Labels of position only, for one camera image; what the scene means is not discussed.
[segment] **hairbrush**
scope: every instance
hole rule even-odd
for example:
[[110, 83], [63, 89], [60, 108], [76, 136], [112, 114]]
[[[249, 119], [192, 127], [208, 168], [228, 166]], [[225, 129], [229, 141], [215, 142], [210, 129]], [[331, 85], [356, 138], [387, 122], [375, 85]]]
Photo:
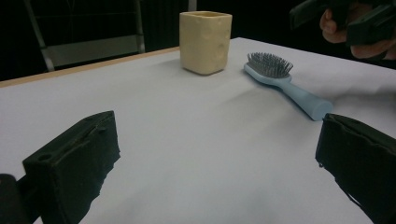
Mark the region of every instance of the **hairbrush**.
[[323, 120], [332, 111], [332, 103], [291, 84], [289, 71], [293, 64], [270, 53], [249, 53], [244, 69], [254, 79], [279, 87], [312, 120]]

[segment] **beige cup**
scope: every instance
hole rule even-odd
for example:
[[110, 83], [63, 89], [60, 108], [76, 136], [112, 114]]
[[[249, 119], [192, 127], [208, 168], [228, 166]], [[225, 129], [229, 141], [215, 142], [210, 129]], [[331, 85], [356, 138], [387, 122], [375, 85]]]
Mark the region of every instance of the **beige cup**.
[[181, 66], [200, 75], [224, 69], [232, 19], [230, 14], [211, 11], [180, 13]]

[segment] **hairbrush bristles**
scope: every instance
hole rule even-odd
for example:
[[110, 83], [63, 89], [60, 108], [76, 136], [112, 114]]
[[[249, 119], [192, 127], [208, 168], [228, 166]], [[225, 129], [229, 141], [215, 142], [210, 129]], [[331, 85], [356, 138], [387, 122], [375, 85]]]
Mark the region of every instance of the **hairbrush bristles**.
[[293, 64], [271, 53], [249, 53], [248, 65], [266, 77], [284, 78], [289, 76]]

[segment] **dark background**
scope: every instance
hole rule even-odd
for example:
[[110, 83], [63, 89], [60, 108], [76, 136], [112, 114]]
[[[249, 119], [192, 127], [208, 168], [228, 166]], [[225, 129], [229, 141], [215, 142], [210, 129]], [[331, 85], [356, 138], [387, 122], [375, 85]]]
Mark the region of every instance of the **dark background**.
[[[302, 2], [198, 0], [197, 10], [232, 14], [232, 38], [244, 37], [358, 61], [344, 44], [334, 45], [323, 39], [318, 27], [319, 14], [297, 30], [290, 30], [289, 12]], [[46, 45], [136, 33], [132, 0], [31, 0], [31, 3]], [[187, 10], [188, 0], [140, 3], [146, 50], [178, 46], [178, 14]], [[47, 72], [23, 0], [0, 1], [0, 30], [0, 80]], [[396, 68], [395, 62], [361, 62]]]

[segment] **wooden table edge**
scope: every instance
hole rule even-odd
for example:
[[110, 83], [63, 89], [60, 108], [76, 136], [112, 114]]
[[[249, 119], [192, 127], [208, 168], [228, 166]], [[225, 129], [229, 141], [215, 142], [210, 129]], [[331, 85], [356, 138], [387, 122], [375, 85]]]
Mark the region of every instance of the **wooden table edge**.
[[87, 71], [87, 70], [90, 70], [93, 68], [104, 67], [104, 66], [108, 66], [108, 65], [116, 64], [116, 63], [129, 62], [131, 60], [147, 58], [150, 56], [164, 54], [164, 53], [173, 52], [173, 51], [177, 51], [177, 50], [179, 50], [179, 47], [174, 47], [174, 48], [170, 48], [170, 49], [160, 49], [160, 50], [156, 50], [156, 51], [152, 51], [152, 52], [148, 52], [148, 53], [136, 54], [133, 56], [118, 58], [118, 59], [114, 59], [114, 60], [108, 60], [108, 61], [99, 62], [99, 63], [90, 63], [90, 64], [67, 68], [67, 69], [63, 69], [63, 70], [32, 75], [29, 77], [14, 78], [14, 79], [10, 79], [10, 80], [1, 81], [0, 88], [20, 85], [23, 83], [38, 81], [38, 80], [45, 79], [45, 78], [60, 77], [60, 76], [64, 76], [64, 75], [68, 75], [68, 74], [72, 74], [72, 73], [76, 73], [76, 72]]

